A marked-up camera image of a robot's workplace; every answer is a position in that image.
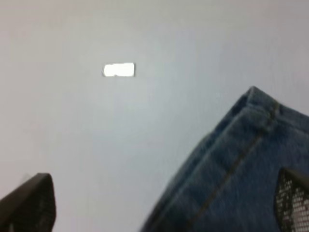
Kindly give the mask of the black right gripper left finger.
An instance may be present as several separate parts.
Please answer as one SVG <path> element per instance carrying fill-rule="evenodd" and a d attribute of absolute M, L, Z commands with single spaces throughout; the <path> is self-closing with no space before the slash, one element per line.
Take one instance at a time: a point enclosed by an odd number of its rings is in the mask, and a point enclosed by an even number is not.
<path fill-rule="evenodd" d="M 52 176 L 38 173 L 0 200 L 2 232 L 51 232 L 56 221 Z"/>

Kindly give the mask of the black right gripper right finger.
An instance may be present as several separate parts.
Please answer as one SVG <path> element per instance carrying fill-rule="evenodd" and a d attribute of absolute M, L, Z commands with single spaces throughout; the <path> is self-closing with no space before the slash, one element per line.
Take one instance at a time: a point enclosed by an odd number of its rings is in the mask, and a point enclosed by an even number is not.
<path fill-rule="evenodd" d="M 276 184 L 274 213 L 281 232 L 309 230 L 309 177 L 281 168 Z"/>

